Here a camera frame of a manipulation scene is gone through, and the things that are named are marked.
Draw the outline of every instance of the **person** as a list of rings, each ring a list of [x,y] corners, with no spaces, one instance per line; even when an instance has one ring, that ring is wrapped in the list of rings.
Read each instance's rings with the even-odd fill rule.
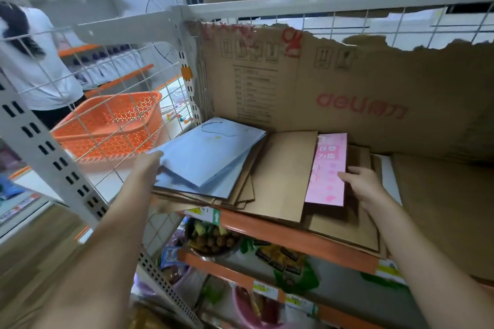
[[[49,130],[85,100],[81,84],[58,56],[53,29],[37,8],[0,3],[5,38],[0,40],[0,68]]]
[[[124,325],[133,275],[163,152],[139,155],[120,193],[34,329]],[[349,183],[373,217],[431,329],[494,327],[494,302],[426,239],[376,174],[349,167]]]

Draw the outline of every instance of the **white shirt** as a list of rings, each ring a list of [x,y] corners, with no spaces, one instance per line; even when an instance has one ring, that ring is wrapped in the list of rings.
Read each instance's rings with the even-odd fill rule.
[[[29,34],[46,55],[34,59],[19,52],[8,41],[0,40],[0,68],[32,110],[46,111],[74,103],[83,96],[83,88],[58,57],[49,33],[53,29],[51,21],[39,9],[22,7],[22,10],[28,18]],[[0,31],[5,28],[5,21],[0,19]]]

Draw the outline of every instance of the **long black hair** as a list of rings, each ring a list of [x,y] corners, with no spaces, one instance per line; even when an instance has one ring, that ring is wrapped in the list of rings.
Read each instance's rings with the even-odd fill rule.
[[[29,22],[24,11],[14,3],[0,2],[0,18],[5,21],[7,28],[3,32],[3,38],[14,38],[29,34]],[[35,58],[44,58],[45,52],[30,36],[8,41],[21,53],[29,55],[29,51]]]

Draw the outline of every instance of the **pink box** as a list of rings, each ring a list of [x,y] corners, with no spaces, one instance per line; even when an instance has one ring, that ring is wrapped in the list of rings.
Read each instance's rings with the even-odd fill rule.
[[[318,135],[305,201],[342,207],[345,184],[337,173],[345,170],[346,133]]]

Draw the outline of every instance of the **black pants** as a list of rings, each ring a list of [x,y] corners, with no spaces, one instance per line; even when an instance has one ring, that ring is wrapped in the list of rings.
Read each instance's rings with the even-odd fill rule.
[[[34,111],[33,113],[39,120],[48,128],[48,130],[52,130],[60,121],[62,121],[65,116],[70,114],[72,110],[86,100],[86,96],[83,95],[80,99],[78,99],[75,103],[67,107],[50,109],[49,111]]]

